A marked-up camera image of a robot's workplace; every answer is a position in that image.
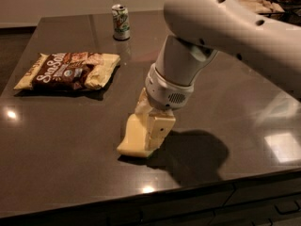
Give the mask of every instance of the table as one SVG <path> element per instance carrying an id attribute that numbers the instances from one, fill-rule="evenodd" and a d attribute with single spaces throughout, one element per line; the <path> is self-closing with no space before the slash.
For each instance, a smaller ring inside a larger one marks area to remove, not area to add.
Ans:
<path id="1" fill-rule="evenodd" d="M 149 159 L 120 156 L 169 33 L 162 11 L 132 12 L 130 22 L 131 38 L 116 41 L 111 14 L 40 20 L 0 98 L 0 218 L 300 169 L 300 104 L 222 52 L 163 146 Z M 83 51 L 120 55 L 105 90 L 12 90 L 38 53 Z"/>

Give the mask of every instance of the brown chip bag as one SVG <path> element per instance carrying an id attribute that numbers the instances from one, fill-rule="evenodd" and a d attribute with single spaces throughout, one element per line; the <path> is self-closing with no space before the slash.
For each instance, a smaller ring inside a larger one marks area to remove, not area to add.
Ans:
<path id="1" fill-rule="evenodd" d="M 41 54 L 14 89 L 101 89 L 118 62 L 119 56 L 112 54 Z"/>

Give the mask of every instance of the robotic arm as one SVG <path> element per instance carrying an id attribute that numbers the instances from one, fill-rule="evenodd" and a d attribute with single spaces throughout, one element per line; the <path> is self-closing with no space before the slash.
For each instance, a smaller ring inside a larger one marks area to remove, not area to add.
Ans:
<path id="1" fill-rule="evenodd" d="M 198 73 L 217 51 L 301 96 L 301 27 L 255 14 L 236 0 L 166 0 L 164 14 L 175 36 L 167 37 L 150 67 L 121 154 L 148 157 L 160 147 L 175 122 L 172 110 L 186 104 Z"/>

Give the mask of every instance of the can top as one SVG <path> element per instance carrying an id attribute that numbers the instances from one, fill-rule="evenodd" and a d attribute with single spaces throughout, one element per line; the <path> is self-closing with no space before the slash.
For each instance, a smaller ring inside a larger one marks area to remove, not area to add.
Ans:
<path id="1" fill-rule="evenodd" d="M 121 4 L 115 4 L 112 7 L 112 10 L 115 10 L 115 11 L 124 11 L 125 9 L 126 9 L 126 7 Z"/>

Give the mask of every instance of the soda can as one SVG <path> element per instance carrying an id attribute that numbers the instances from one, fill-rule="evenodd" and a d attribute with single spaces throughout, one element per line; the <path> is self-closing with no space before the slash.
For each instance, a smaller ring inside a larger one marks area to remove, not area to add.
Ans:
<path id="1" fill-rule="evenodd" d="M 116 4 L 112 7 L 113 25 L 114 25 L 114 39 L 128 40 L 130 38 L 130 21 L 128 9 Z"/>

